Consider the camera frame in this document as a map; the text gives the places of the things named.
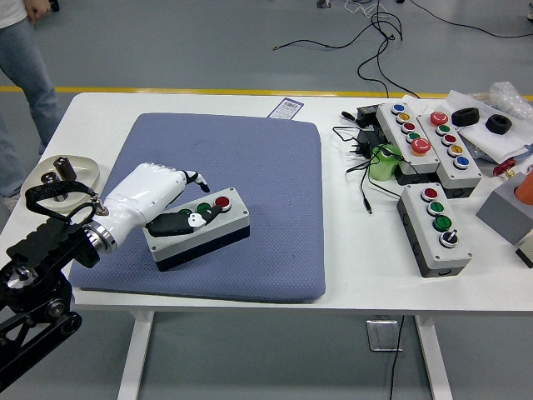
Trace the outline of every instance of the barcode label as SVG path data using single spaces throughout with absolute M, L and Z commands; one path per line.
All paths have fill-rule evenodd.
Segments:
M 268 117 L 278 119 L 293 119 L 296 113 L 298 113 L 302 107 L 302 102 L 297 102 L 296 100 L 285 97 L 268 115 Z

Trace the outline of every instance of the white shirt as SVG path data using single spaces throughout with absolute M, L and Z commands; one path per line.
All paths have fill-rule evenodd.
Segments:
M 27 17 L 23 0 L 0 0 L 0 29 L 19 23 Z

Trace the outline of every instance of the person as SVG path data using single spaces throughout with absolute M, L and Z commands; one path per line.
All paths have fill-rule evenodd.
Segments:
M 48 0 L 0 1 L 0 69 L 24 91 L 44 152 L 62 118 L 62 110 L 37 41 L 33 26 L 50 11 Z M 6 123 L 0 113 L 0 196 L 9 212 L 20 198 L 26 179 Z

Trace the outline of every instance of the yellow floor line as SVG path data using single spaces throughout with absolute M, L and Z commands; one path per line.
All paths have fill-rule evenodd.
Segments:
M 0 86 L 0 93 L 15 93 L 22 90 L 16 86 Z M 170 93 L 170 94 L 219 94 L 247 96 L 315 96 L 329 98 L 384 98 L 385 92 L 329 92 L 315 90 L 268 90 L 268 89 L 186 89 L 164 87 L 56 87 L 58 93 Z M 404 92 L 389 92 L 391 98 L 402 98 Z M 446 98 L 447 93 L 417 93 L 421 98 Z M 532 95 L 522 96 L 533 101 Z

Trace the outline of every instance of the person's leg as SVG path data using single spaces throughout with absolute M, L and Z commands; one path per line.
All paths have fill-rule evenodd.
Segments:
M 19 193 L 25 178 L 24 167 L 0 112 L 0 196 L 9 198 Z
M 41 143 L 47 146 L 62 110 L 28 18 L 0 29 L 0 69 L 24 91 Z

